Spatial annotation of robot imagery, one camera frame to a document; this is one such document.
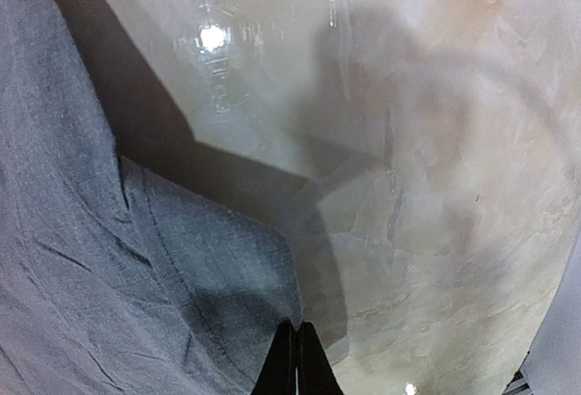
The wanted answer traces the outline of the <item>grey button-up shirt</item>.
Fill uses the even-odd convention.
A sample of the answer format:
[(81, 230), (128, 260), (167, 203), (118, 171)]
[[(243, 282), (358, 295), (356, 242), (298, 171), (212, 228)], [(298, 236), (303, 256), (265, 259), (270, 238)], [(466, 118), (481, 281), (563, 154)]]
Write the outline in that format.
[(1, 391), (248, 394), (299, 322), (272, 229), (116, 152), (54, 0), (1, 0)]

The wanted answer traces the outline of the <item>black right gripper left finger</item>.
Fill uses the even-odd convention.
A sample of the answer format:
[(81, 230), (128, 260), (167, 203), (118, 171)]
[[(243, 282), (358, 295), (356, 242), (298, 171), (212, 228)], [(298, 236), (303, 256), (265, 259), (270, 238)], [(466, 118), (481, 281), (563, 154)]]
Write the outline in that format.
[(256, 382), (256, 395), (295, 395), (296, 331), (289, 320), (277, 328)]

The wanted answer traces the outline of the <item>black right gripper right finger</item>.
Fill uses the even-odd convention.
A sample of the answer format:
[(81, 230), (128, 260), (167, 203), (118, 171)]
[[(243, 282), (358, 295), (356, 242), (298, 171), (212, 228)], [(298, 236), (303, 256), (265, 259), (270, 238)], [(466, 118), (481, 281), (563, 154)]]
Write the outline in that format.
[(343, 395), (320, 338), (311, 322), (304, 321), (297, 338), (297, 382), (300, 395)]

